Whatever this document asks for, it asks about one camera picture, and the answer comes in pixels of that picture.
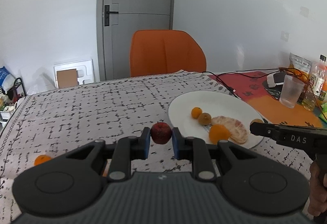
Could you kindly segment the person's right hand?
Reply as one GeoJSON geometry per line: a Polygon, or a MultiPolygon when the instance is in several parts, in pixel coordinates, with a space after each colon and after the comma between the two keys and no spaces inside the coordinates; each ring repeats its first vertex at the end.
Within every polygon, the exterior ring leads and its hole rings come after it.
{"type": "Polygon", "coordinates": [[[319,180],[320,169],[317,162],[314,161],[310,166],[310,196],[308,213],[314,217],[318,217],[326,211],[326,174],[323,183],[319,180]]]}

